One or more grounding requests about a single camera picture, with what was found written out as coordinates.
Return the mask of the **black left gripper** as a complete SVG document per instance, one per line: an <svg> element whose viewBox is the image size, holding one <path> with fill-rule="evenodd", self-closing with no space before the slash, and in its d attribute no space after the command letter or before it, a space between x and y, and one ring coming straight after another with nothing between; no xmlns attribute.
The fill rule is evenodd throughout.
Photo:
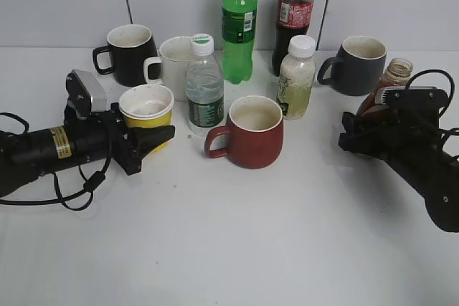
<svg viewBox="0 0 459 306"><path fill-rule="evenodd" d="M64 111L64 129L72 155L64 168L81 166L111 157L129 176L141 171L141 160L175 136L173 125L128 129L114 102L105 112L79 118L70 105Z"/></svg>

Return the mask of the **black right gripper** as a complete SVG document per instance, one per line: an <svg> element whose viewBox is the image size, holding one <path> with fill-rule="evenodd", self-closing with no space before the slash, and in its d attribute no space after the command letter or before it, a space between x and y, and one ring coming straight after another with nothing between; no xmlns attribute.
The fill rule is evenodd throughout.
<svg viewBox="0 0 459 306"><path fill-rule="evenodd" d="M385 159L389 155L412 148L419 153L429 148L442 163L449 155L441 146L439 133L440 109L448 103L444 90L423 99L390 99L383 118L368 118L345 112L342 116L344 132L339 147L344 151L372 158Z"/></svg>

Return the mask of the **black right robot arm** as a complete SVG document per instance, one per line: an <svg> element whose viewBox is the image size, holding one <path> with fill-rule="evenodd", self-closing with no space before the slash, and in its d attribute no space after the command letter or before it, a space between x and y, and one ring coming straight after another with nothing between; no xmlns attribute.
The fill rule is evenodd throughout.
<svg viewBox="0 0 459 306"><path fill-rule="evenodd" d="M339 147L384 161L425 200L427 213L446 232L458 232L458 161L443 151L440 108L448 103L436 87L384 87L376 101L385 118L342 115Z"/></svg>

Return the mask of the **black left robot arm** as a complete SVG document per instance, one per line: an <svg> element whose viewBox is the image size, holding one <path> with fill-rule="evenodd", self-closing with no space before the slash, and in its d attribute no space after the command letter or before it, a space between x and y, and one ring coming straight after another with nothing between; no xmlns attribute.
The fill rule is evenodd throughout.
<svg viewBox="0 0 459 306"><path fill-rule="evenodd" d="M67 106L61 126L1 133L1 202L10 204L8 195L41 176L104 160L102 169L84 180L81 192L93 193L112 161L129 176L139 173L142 160L174 136L172 125L129 128L116 103L85 118Z"/></svg>

